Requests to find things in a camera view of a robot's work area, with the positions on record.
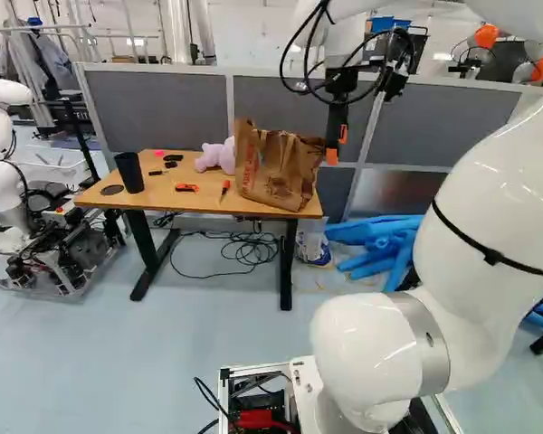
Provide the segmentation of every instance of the white pillar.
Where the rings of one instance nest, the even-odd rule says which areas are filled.
[[[168,0],[173,30],[173,62],[191,63],[189,50],[189,21],[186,0]]]

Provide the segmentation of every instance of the brown paper bag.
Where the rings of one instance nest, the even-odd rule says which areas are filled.
[[[297,212],[310,201],[324,140],[286,131],[259,130],[236,120],[235,182],[243,197]]]

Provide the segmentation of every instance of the black cylinder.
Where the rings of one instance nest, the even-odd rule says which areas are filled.
[[[145,190],[137,153],[123,152],[115,156],[115,161],[123,184],[129,193],[140,193]]]

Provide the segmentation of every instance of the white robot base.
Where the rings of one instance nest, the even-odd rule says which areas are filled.
[[[290,373],[302,433],[366,434],[348,421],[324,391],[324,383],[312,355],[291,360]]]

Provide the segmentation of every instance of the plush toy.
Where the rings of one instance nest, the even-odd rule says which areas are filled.
[[[199,173],[207,170],[208,167],[221,166],[228,175],[235,172],[235,137],[231,136],[225,143],[203,143],[201,146],[203,155],[195,160],[195,170]]]

